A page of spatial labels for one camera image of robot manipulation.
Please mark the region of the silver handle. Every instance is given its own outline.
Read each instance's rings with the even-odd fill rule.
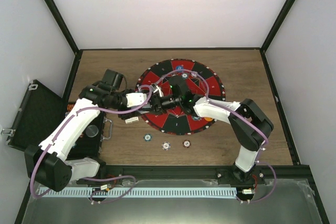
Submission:
[[[111,139],[111,136],[112,136],[112,126],[113,126],[112,120],[111,120],[111,119],[104,118],[104,123],[106,123],[106,122],[109,122],[109,123],[110,123],[109,136],[108,136],[108,137],[102,136],[101,139],[103,139],[103,140]]]

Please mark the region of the wooden tabletop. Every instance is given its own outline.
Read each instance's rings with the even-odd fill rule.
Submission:
[[[134,88],[139,76],[153,64],[166,59],[192,59],[209,66],[222,80],[226,101],[254,100],[271,119],[275,128],[261,161],[272,165],[291,165],[284,132],[272,97],[264,65],[258,50],[88,50],[84,51],[70,95],[76,101],[88,84],[101,80],[106,69],[125,75],[129,88]],[[231,165],[240,144],[230,125],[216,122],[210,128],[192,135],[162,133],[141,118],[125,124],[118,116],[113,120],[112,138],[102,144],[100,158],[107,164],[118,165]],[[143,137],[150,133],[152,140]],[[182,143],[189,140],[190,148]],[[162,143],[171,148],[162,150]]]

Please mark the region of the vent grille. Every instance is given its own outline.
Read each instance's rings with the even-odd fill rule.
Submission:
[[[47,187],[40,187],[39,194],[45,192]],[[87,198],[92,194],[93,188],[68,187],[62,191],[49,191],[44,197],[70,197]],[[98,192],[93,197],[116,198],[126,192],[128,188],[114,188],[108,192]],[[134,188],[125,198],[226,198],[235,199],[236,188]]]

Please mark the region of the white panel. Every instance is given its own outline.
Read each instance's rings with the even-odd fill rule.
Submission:
[[[336,223],[336,1],[297,0],[267,51],[300,159]]]
[[[0,0],[0,130],[11,127],[30,80],[62,95],[73,53],[43,0]],[[28,177],[23,152],[0,142],[0,223],[14,223]]]
[[[260,47],[285,0],[54,0],[79,48]]]

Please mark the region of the black frame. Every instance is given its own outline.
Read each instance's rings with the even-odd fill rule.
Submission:
[[[315,202],[318,206],[320,217],[323,223],[329,223],[327,214],[324,210],[323,203],[319,196],[317,187],[315,185],[314,179],[312,177],[312,173],[308,165],[302,165],[300,163],[300,158],[298,156],[298,152],[295,147],[295,143],[293,141],[292,135],[289,130],[289,126],[281,105],[281,101],[272,78],[271,71],[269,69],[266,51],[270,46],[272,40],[277,34],[281,24],[285,20],[288,12],[290,11],[292,5],[295,0],[286,0],[284,3],[278,17],[276,18],[270,32],[268,33],[265,42],[263,43],[261,48],[146,48],[146,49],[78,49],[69,29],[67,28],[66,23],[64,22],[55,2],[53,0],[45,0],[47,6],[49,7],[52,15],[54,16],[57,24],[59,25],[62,33],[64,34],[66,40],[69,43],[69,46],[72,48],[75,58],[72,64],[71,72],[69,75],[69,79],[65,88],[65,92],[63,95],[64,108],[69,100],[69,96],[71,93],[72,85],[75,80],[75,76],[78,70],[78,66],[80,63],[80,59],[84,50],[260,50],[261,58],[263,60],[265,71],[267,74],[267,78],[269,80],[269,84],[272,90],[272,94],[274,96],[275,104],[279,113],[281,125],[283,131],[285,133],[286,141],[288,144],[289,152],[291,155],[291,159],[294,165],[292,166],[274,166],[277,177],[279,178],[291,178],[291,179],[307,179],[310,187],[315,192]],[[168,178],[179,178],[179,179],[218,179],[217,174],[218,171],[228,170],[229,166],[107,166],[111,173],[116,174],[132,174],[138,177],[138,179],[168,179]],[[258,166],[258,169],[264,174],[264,178],[272,178],[272,172],[267,166]],[[228,184],[228,180],[225,178],[218,179],[220,184]],[[24,196],[24,200],[20,207],[17,219],[15,223],[21,223],[25,214],[25,210],[28,204],[28,200],[30,197],[29,187],[27,188],[26,194]]]

